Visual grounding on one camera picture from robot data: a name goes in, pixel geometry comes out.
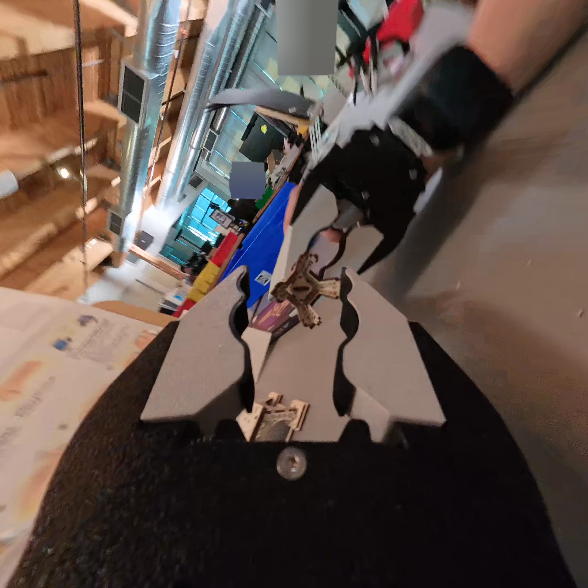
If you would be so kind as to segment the silver air duct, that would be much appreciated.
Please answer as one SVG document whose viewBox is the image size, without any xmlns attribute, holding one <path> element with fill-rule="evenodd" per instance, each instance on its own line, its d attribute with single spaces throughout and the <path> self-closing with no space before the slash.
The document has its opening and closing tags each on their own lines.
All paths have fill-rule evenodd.
<svg viewBox="0 0 588 588">
<path fill-rule="evenodd" d="M 108 220 L 117 254 L 129 251 L 138 229 L 181 8 L 181 1 L 141 1 L 134 47 L 121 60 L 118 109 L 126 117 L 126 125 L 119 198 Z"/>
<path fill-rule="evenodd" d="M 244 63 L 274 1 L 208 1 L 187 87 L 161 177 L 156 208 L 179 202 L 194 174 L 210 129 L 208 104 L 227 85 L 237 84 L 232 69 Z"/>
</svg>

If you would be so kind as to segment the coloured instruction sheet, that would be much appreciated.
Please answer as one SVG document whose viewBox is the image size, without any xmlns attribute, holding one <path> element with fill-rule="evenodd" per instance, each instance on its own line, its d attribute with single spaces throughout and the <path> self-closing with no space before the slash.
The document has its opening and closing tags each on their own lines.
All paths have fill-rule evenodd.
<svg viewBox="0 0 588 588">
<path fill-rule="evenodd" d="M 77 427 L 163 328 L 1 288 L 1 587 Z"/>
</svg>

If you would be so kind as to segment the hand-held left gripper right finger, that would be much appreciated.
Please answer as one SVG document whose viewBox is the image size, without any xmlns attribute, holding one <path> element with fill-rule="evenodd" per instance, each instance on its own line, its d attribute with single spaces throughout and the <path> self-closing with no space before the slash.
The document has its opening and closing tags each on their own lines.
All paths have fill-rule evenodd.
<svg viewBox="0 0 588 588">
<path fill-rule="evenodd" d="M 342 269 L 340 285 L 337 414 L 363 421 L 373 442 L 388 441 L 399 424 L 442 427 L 446 417 L 407 318 L 352 269 Z"/>
</svg>

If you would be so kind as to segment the brown cardboard backing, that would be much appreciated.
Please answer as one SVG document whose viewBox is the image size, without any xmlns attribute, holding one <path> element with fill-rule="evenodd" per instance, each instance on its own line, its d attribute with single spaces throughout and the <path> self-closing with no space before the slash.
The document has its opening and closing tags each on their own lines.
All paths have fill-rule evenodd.
<svg viewBox="0 0 588 588">
<path fill-rule="evenodd" d="M 103 311 L 115 313 L 117 315 L 121 315 L 133 320 L 138 320 L 145 324 L 161 328 L 167 327 L 170 323 L 178 320 L 171 315 L 165 315 L 163 313 L 151 311 L 147 308 L 130 305 L 120 300 L 101 301 L 93 304 L 92 306 Z"/>
</svg>

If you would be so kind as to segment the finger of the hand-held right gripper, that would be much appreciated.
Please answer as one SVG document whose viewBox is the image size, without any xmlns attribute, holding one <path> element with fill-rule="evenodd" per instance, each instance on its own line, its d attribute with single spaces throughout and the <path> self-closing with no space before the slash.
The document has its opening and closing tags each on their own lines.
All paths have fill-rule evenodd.
<svg viewBox="0 0 588 588">
<path fill-rule="evenodd" d="M 332 228 L 337 214 L 334 194 L 319 187 L 286 230 L 275 265 L 275 285 L 286 281 L 299 258 L 307 252 L 319 256 L 311 265 L 315 275 L 321 280 L 339 279 L 341 270 L 337 259 L 341 257 L 341 240 L 328 239 L 333 234 L 341 238 L 341 231 Z"/>
<path fill-rule="evenodd" d="M 342 269 L 357 273 L 383 239 L 371 225 L 358 225 L 340 237 L 337 243 L 326 243 L 322 261 L 322 278 L 340 277 Z"/>
</svg>

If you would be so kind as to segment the red ribbed bin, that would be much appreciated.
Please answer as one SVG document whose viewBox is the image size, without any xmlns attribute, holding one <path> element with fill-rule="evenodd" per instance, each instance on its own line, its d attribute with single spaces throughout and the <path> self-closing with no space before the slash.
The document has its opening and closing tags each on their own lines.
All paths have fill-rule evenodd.
<svg viewBox="0 0 588 588">
<path fill-rule="evenodd" d="M 211 257 L 210 261 L 217 266 L 217 268 L 221 268 L 225 261 L 231 258 L 231 251 L 238 243 L 238 240 L 239 233 L 233 231 L 227 232 L 227 234 L 223 236 L 219 245 L 216 246 L 216 252 Z"/>
</svg>

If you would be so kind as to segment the wooden tower model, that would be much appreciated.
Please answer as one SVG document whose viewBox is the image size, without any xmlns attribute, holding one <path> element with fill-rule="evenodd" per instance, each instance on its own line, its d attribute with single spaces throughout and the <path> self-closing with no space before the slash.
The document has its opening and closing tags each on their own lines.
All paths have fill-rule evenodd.
<svg viewBox="0 0 588 588">
<path fill-rule="evenodd" d="M 313 252 L 300 255 L 290 274 L 270 289 L 272 298 L 280 303 L 290 303 L 297 311 L 300 323 L 310 329 L 322 322 L 313 308 L 318 298 L 338 299 L 341 295 L 340 278 L 321 280 L 313 273 L 312 267 L 316 261 L 318 255 Z"/>
</svg>

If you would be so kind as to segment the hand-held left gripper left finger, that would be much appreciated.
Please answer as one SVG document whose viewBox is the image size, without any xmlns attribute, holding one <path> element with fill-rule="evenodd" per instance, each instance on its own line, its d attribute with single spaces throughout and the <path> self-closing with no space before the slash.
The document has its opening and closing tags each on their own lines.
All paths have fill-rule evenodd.
<svg viewBox="0 0 588 588">
<path fill-rule="evenodd" d="M 191 420 L 214 432 L 220 421 L 252 411 L 254 375 L 242 337 L 248 298 L 249 270 L 240 266 L 178 320 L 141 421 Z"/>
</svg>

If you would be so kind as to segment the wooden tower base piece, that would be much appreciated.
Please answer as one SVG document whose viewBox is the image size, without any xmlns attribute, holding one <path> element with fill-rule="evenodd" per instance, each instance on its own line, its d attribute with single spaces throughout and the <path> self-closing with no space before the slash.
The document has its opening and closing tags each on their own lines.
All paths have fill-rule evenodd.
<svg viewBox="0 0 588 588">
<path fill-rule="evenodd" d="M 283 395 L 269 393 L 263 403 L 254 402 L 252 410 L 242 410 L 236 418 L 244 438 L 249 443 L 288 443 L 303 428 L 310 404 L 295 399 L 282 402 Z"/>
</svg>

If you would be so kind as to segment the blue plastic bin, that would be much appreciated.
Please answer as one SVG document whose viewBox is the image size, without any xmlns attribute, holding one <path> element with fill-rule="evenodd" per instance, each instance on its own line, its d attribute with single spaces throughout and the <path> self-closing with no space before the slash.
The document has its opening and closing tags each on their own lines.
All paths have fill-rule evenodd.
<svg viewBox="0 0 588 588">
<path fill-rule="evenodd" d="M 236 268 L 249 269 L 247 307 L 251 308 L 269 289 L 269 282 L 283 242 L 283 222 L 289 196 L 296 184 L 286 182 L 269 203 L 254 227 L 243 240 L 229 262 L 219 282 L 223 282 Z"/>
</svg>

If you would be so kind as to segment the purple puzzle box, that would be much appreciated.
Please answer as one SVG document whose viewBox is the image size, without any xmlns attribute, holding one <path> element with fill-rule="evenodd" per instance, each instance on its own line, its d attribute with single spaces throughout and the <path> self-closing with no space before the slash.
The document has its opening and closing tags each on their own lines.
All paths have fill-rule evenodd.
<svg viewBox="0 0 588 588">
<path fill-rule="evenodd" d="M 271 300 L 264 307 L 259 307 L 253 316 L 250 327 L 269 334 L 270 344 L 299 324 L 296 307 L 288 300 L 282 302 Z"/>
</svg>

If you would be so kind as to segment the person's right forearm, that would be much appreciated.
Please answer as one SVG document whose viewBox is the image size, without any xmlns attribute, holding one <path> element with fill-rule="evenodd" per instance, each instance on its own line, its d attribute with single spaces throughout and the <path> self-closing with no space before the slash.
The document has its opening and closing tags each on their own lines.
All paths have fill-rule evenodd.
<svg viewBox="0 0 588 588">
<path fill-rule="evenodd" d="M 466 45 L 520 93 L 587 18 L 587 1 L 477 1 Z"/>
</svg>

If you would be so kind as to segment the grey desk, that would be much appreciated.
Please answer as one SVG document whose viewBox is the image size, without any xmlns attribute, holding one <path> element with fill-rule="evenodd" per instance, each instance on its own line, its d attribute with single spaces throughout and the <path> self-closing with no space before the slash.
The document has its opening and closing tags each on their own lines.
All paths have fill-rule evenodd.
<svg viewBox="0 0 588 588">
<path fill-rule="evenodd" d="M 500 412 L 587 587 L 587 25 L 365 278 Z"/>
</svg>

